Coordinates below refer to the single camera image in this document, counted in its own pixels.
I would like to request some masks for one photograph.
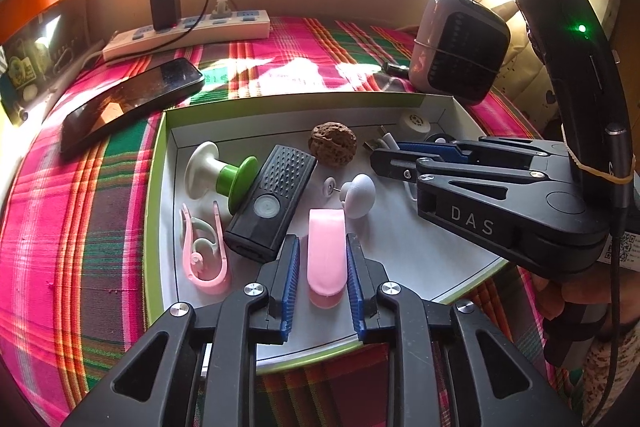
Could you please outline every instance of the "power strip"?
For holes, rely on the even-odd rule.
[[[123,55],[144,53],[146,50],[175,39],[191,28],[198,17],[186,17],[174,27],[159,32],[153,26],[144,26],[137,30],[119,33],[102,50],[104,60],[116,60]],[[167,50],[197,46],[209,42],[243,41],[249,39],[266,39],[269,37],[271,20],[265,10],[245,10],[231,12],[227,17],[210,15],[204,17],[188,35]]]

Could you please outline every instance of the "smartphone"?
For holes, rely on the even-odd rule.
[[[132,76],[65,118],[60,153],[65,159],[72,158],[136,120],[197,93],[202,86],[203,74],[186,58]]]

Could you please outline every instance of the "screw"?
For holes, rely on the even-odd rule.
[[[476,309],[476,305],[473,304],[473,302],[471,302],[469,299],[461,299],[460,301],[456,302],[456,308],[461,313],[471,313]]]
[[[259,282],[250,282],[247,286],[244,287],[244,293],[246,293],[250,297],[260,295],[262,292],[264,292],[264,286],[262,286]]]
[[[382,283],[382,293],[386,295],[398,295],[400,293],[400,285],[397,282],[384,282]]]
[[[188,311],[189,305],[186,302],[176,302],[170,309],[170,313],[174,317],[182,317],[183,315],[186,315]]]

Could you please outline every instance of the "pink plastic clip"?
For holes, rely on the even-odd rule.
[[[226,259],[225,243],[222,241],[222,223],[216,201],[213,203],[213,213],[217,235],[215,245],[204,238],[194,239],[191,214],[187,205],[182,205],[182,218],[185,223],[182,269],[187,279],[199,290],[209,295],[221,295],[231,286],[231,270]]]
[[[319,308],[333,308],[347,284],[347,242],[344,211],[309,211],[306,258],[309,299]]]

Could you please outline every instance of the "white round knob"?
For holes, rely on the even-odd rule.
[[[322,195],[325,198],[330,198],[331,194],[334,193],[335,190],[335,180],[333,178],[327,178],[324,180],[322,184]]]
[[[366,174],[358,174],[340,189],[344,215],[349,219],[366,216],[376,202],[376,186]]]

